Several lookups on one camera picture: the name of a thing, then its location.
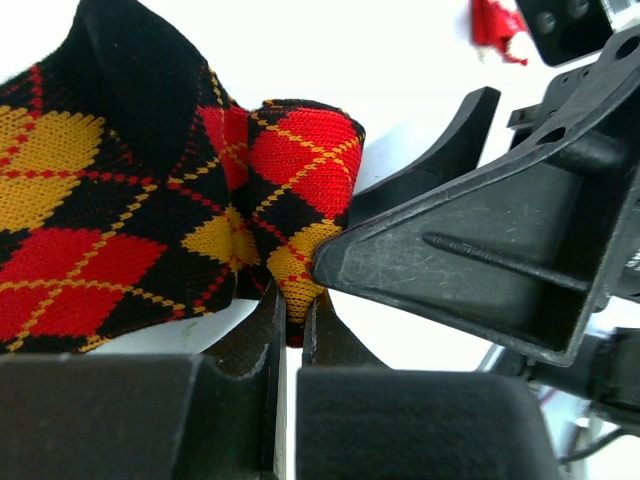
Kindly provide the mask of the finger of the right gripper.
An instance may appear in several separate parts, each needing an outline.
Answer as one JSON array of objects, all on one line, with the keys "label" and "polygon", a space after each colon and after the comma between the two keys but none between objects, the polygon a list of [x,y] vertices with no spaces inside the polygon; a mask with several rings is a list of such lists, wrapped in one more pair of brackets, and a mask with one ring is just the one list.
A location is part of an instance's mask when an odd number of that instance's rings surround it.
[{"label": "finger of the right gripper", "polygon": [[323,286],[556,364],[614,293],[626,144],[522,144],[320,246]]}]

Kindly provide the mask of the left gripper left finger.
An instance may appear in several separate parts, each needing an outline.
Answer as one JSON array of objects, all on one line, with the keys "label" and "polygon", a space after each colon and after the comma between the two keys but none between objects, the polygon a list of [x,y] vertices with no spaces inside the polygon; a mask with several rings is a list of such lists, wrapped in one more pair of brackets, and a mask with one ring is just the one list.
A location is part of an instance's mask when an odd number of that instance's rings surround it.
[{"label": "left gripper left finger", "polygon": [[271,282],[258,305],[206,352],[221,385],[213,417],[219,479],[286,477],[286,302]]}]

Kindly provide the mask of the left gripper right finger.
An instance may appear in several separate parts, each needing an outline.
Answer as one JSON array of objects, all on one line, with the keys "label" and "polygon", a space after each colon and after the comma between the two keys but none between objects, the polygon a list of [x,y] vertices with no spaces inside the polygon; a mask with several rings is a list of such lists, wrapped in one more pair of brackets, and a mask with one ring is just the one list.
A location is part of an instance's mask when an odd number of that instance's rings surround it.
[{"label": "left gripper right finger", "polygon": [[339,318],[327,291],[307,311],[302,366],[389,369]]}]

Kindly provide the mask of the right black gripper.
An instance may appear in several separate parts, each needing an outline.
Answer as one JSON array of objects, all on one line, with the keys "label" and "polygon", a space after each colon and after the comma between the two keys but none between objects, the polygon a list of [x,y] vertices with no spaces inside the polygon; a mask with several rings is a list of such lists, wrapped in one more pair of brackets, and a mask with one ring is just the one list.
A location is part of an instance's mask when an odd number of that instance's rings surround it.
[{"label": "right black gripper", "polygon": [[[501,92],[468,93],[412,163],[354,195],[354,227],[477,168]],[[594,310],[639,249],[639,29],[612,36],[574,92],[515,149],[538,162],[513,188],[545,258],[542,304]]]}]

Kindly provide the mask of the red orange argyle sock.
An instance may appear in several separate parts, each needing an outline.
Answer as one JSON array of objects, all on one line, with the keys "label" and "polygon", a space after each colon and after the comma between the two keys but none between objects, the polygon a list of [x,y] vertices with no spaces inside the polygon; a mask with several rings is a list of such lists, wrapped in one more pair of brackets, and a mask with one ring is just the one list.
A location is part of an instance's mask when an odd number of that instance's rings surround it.
[{"label": "red orange argyle sock", "polygon": [[313,252],[346,227],[364,140],[322,103],[242,108],[139,2],[81,2],[1,87],[2,352],[88,352],[270,284],[300,347]]}]

